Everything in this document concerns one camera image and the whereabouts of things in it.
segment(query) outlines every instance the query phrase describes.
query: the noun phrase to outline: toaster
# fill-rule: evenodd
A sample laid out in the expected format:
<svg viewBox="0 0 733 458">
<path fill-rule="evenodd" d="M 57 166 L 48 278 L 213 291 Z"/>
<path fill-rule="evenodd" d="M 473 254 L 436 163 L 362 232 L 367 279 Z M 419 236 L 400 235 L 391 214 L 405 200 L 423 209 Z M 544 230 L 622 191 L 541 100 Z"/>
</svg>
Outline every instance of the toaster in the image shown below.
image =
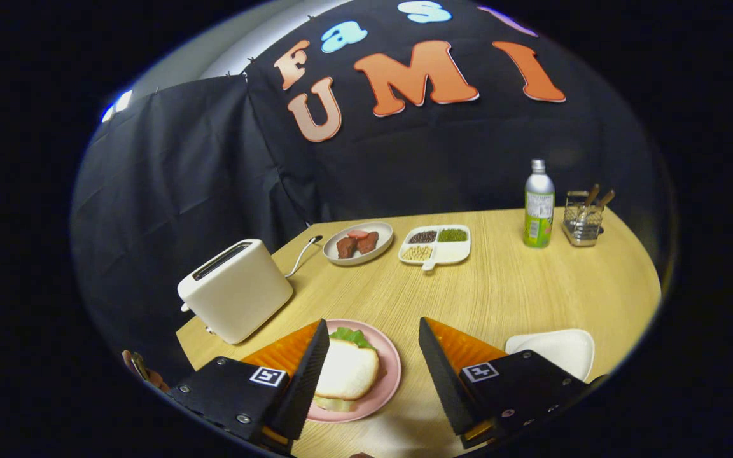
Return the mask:
<svg viewBox="0 0 733 458">
<path fill-rule="evenodd" d="M 265 244 L 245 239 L 198 267 L 177 286 L 183 308 L 191 309 L 230 344 L 244 341 L 293 295 L 293 286 Z"/>
</svg>

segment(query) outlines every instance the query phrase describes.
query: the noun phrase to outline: table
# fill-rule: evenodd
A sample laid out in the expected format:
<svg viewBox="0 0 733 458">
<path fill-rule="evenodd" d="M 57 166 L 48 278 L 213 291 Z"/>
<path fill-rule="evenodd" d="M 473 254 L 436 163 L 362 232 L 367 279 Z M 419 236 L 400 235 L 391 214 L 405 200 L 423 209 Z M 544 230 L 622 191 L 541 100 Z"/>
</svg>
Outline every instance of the table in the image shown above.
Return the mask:
<svg viewBox="0 0 733 458">
<path fill-rule="evenodd" d="M 603 214 L 605 232 L 594 247 L 573 247 L 555 211 L 549 246 L 522 242 L 523 209 L 451 212 L 381 218 L 393 227 L 392 246 L 369 263 L 335 266 L 322 253 L 335 233 L 371 220 L 336 221 L 309 227 L 273 254 L 290 272 L 293 298 L 240 345 L 207 333 L 194 317 L 177 332 L 195 370 L 216 356 L 242 357 L 316 319 L 355 319 L 383 331 L 401 356 L 401 385 L 395 397 L 370 417 L 341 424 L 308 421 L 293 446 L 296 456 L 341 458 L 366 452 L 390 456 L 455 456 L 465 449 L 454 435 L 418 346 L 421 316 L 428 316 L 497 348 L 517 334 L 582 328 L 596 342 L 587 382 L 613 371 L 646 330 L 660 302 L 660 282 L 648 253 L 614 212 Z M 417 226 L 464 224 L 471 229 L 471 254 L 453 266 L 401 263 L 398 250 Z"/>
</svg>

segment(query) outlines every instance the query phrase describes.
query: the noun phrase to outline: tomato slice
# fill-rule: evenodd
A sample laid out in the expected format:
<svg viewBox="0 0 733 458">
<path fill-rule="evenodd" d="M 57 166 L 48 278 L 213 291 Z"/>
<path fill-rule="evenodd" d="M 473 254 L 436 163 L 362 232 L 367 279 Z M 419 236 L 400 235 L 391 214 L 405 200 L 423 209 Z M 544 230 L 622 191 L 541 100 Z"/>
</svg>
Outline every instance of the tomato slice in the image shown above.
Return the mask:
<svg viewBox="0 0 733 458">
<path fill-rule="evenodd" d="M 367 231 L 350 231 L 347 232 L 347 237 L 352 237 L 354 239 L 365 239 L 369 235 L 369 232 Z"/>
</svg>

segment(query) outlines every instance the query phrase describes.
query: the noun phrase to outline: utensil holder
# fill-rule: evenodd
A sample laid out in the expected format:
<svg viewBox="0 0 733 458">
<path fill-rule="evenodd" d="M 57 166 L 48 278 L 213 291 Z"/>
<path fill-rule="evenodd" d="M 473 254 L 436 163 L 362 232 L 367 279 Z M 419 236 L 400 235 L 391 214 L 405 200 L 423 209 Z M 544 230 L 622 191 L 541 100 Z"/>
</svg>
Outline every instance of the utensil holder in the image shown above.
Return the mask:
<svg viewBox="0 0 733 458">
<path fill-rule="evenodd" d="M 587 200 L 588 195 L 590 195 L 589 191 L 570 191 L 564 204 L 562 231 L 573 246 L 594 246 L 602 232 L 601 222 L 604 209 L 596 207 L 599 200 L 593 200 L 593 203 L 585 208 L 584 201 Z"/>
</svg>

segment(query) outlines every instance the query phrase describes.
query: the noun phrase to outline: silver bottle cap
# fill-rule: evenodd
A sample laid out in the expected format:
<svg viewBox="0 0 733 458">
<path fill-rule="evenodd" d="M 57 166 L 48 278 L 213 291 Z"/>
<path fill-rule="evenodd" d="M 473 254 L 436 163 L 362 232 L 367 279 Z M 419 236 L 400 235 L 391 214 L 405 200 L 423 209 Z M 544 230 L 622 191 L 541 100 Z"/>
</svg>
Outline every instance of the silver bottle cap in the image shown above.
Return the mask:
<svg viewBox="0 0 733 458">
<path fill-rule="evenodd" d="M 530 168 L 533 172 L 544 172 L 545 171 L 545 160 L 544 159 L 532 159 L 530 160 Z"/>
</svg>

